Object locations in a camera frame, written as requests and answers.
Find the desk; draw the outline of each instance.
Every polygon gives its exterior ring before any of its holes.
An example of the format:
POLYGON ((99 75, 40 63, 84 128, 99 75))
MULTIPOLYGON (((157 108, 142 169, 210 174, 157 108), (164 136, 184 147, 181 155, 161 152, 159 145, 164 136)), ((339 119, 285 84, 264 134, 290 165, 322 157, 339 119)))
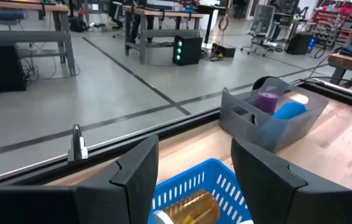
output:
MULTIPOLYGON (((42 10, 40 4, 30 4, 22 2, 0 1, 0 7, 12 9, 42 10)), ((52 57, 60 56, 61 63, 67 59, 69 74, 75 76, 75 61, 72 48, 72 41, 69 30, 69 21, 67 13, 68 7, 62 4, 44 6, 46 12, 51 12, 55 24, 54 31, 1 31, 0 43, 17 42, 57 42, 58 50, 20 50, 20 58, 28 57, 52 57)))
MULTIPOLYGON (((352 189, 352 92, 311 82, 298 86, 327 97, 329 103, 310 132, 277 155, 352 189)), ((219 116, 219 108, 193 114, 90 147, 90 158, 84 164, 69 165, 66 155, 55 157, 3 174, 0 184, 74 185, 96 174, 120 152, 125 153, 152 134, 157 134, 161 140, 157 183, 208 158, 219 159, 233 169, 231 136, 219 127, 219 116)))
POLYGON ((328 58, 328 63, 330 66, 335 67, 335 71, 332 74, 331 83, 339 85, 341 83, 341 78, 346 73, 346 70, 352 71, 352 57, 341 54, 331 54, 328 58))
POLYGON ((130 42, 130 32, 131 32, 131 22, 132 22, 132 13, 131 6, 123 6, 123 10, 126 12, 125 16, 125 53, 129 54, 130 49, 136 49, 140 51, 140 63, 145 63, 145 51, 147 48, 158 48, 158 47, 167 47, 163 45, 155 45, 150 44, 147 45, 146 38, 147 37, 174 37, 176 35, 180 35, 183 37, 194 37, 199 35, 199 19, 203 17, 202 14, 191 14, 191 18, 195 19, 194 29, 193 30, 180 30, 180 22, 182 17, 189 18, 190 13, 185 12, 173 12, 173 11, 165 11, 165 17, 175 17, 176 18, 176 28, 174 30, 166 29, 166 30, 147 30, 146 29, 146 16, 155 16, 161 17, 163 13, 154 10, 154 9, 140 9, 133 8, 133 14, 137 14, 141 16, 141 24, 140 24, 140 43, 134 44, 130 42))

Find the stool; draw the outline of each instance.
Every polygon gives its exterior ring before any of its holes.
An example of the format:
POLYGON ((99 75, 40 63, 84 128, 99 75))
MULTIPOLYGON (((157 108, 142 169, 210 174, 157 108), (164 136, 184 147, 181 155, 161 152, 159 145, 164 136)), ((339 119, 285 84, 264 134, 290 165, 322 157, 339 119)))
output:
POLYGON ((0 24, 8 26, 9 30, 11 30, 11 26, 19 24, 22 19, 25 19, 22 10, 0 9, 0 24))

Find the gray floor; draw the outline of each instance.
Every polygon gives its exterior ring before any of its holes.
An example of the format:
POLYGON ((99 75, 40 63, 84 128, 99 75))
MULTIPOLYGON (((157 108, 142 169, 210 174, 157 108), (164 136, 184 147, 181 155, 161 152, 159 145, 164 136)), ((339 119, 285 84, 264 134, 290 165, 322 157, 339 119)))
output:
MULTIPOLYGON (((53 29, 49 19, 38 21, 36 12, 28 15, 23 29, 53 29)), ((91 20, 108 21, 105 15, 93 15, 91 20)), ((166 26, 173 26, 173 21, 167 20, 166 26)), ((224 44, 249 44, 248 26, 246 21, 231 20, 224 44)), ((262 57, 237 50, 234 59, 177 67, 171 63, 171 49, 154 49, 147 53, 147 65, 140 65, 138 52, 126 56, 123 37, 113 39, 112 34, 72 34, 80 69, 77 77, 63 78, 69 74, 58 58, 56 63, 52 58, 38 58, 34 64, 39 67, 40 80, 26 92, 0 93, 0 174, 65 154, 73 124, 83 126, 91 146, 219 106, 223 88, 233 93, 249 91, 256 79, 266 75, 286 82, 306 78, 320 62, 309 55, 268 53, 262 57)), ((212 38, 219 38, 219 33, 214 31, 212 38)), ((44 49, 55 46, 48 43, 44 49)), ((324 77, 332 72, 325 66, 314 75, 324 77)))

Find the gray plastic bin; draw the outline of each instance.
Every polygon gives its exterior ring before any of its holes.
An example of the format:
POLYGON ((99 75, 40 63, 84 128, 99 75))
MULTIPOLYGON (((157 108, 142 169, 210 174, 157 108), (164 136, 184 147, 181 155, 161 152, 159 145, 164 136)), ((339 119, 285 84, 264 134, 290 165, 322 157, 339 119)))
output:
POLYGON ((223 89, 220 127, 235 138, 243 138, 275 153, 304 137, 327 104, 328 100, 316 93, 277 78, 268 78, 259 90, 248 93, 232 95, 226 88, 223 89), (260 90, 278 95, 277 108, 293 101, 290 98, 292 95, 306 96, 308 102, 305 107, 308 111, 288 120, 273 118, 254 106, 260 90), (251 122, 252 115, 255 116, 255 124, 251 122))

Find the clear plastic tube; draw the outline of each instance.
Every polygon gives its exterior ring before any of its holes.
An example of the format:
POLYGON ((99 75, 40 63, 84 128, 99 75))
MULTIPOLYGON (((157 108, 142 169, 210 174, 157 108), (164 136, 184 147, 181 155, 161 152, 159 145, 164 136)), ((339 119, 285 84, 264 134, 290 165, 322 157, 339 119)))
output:
POLYGON ((155 211, 152 218, 156 224, 211 224, 220 219, 220 209, 209 192, 198 190, 164 210, 155 211))

